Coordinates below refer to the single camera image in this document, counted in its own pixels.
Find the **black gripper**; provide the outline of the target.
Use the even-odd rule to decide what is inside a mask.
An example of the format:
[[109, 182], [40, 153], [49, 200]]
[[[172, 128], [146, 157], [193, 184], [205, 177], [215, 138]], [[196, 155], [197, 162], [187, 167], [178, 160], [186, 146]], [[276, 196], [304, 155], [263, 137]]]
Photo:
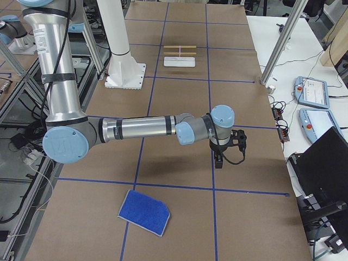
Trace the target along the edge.
[[230, 138], [228, 139], [216, 139], [211, 138], [209, 140], [210, 149], [214, 152], [214, 166], [216, 169], [221, 169], [223, 167], [223, 156], [222, 153], [231, 147]]

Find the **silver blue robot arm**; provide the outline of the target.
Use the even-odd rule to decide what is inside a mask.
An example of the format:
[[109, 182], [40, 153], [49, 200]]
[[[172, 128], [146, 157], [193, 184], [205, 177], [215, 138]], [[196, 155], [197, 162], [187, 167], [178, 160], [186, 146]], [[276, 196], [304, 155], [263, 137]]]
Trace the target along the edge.
[[27, 30], [16, 15], [5, 15], [1, 17], [1, 40], [5, 45], [14, 39], [27, 36]]
[[45, 87], [42, 118], [47, 129], [42, 145], [54, 161], [70, 164], [86, 156], [93, 146], [130, 138], [175, 135], [181, 145], [208, 139], [218, 161], [233, 145], [234, 111], [217, 105], [210, 113], [188, 113], [128, 119], [90, 119], [83, 112], [68, 38], [68, 29], [83, 20], [82, 1], [21, 1], [24, 19], [31, 25]]

